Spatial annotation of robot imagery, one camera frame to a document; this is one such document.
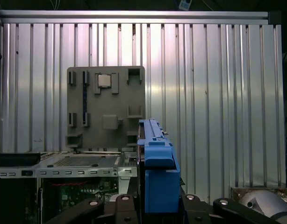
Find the gray plastic tray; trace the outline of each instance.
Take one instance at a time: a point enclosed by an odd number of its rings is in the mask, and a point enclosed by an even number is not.
[[[144,67],[67,70],[70,148],[134,147],[145,119]]]

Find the blue latch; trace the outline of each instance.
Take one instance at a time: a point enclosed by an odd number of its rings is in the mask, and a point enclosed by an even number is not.
[[[180,168],[172,143],[156,120],[139,123],[145,135],[137,142],[144,147],[145,213],[178,212]]]

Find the corrugated metal wall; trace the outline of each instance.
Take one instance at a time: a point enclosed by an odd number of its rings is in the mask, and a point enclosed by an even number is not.
[[[285,183],[280,26],[8,24],[0,151],[66,150],[66,70],[142,65],[148,117],[178,154],[188,193]]]

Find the circuit board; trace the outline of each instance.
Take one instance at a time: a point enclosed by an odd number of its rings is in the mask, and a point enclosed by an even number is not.
[[[43,222],[88,198],[103,202],[118,194],[117,177],[43,179]]]

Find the metal cylinder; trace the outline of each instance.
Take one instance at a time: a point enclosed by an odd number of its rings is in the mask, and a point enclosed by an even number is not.
[[[287,224],[287,202],[268,190],[247,193],[240,203],[282,224]]]

